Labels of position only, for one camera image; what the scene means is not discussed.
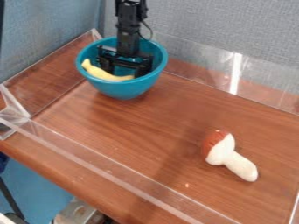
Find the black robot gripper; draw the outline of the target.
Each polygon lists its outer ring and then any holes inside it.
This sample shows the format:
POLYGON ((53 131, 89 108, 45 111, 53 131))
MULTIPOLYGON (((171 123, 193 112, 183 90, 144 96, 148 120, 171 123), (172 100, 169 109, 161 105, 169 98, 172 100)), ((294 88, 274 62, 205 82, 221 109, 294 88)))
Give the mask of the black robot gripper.
POLYGON ((151 72, 153 57, 140 52, 140 25, 145 25, 145 0, 115 0, 116 7, 116 48, 97 46, 97 63, 109 74, 115 67, 135 69, 139 78, 151 72))

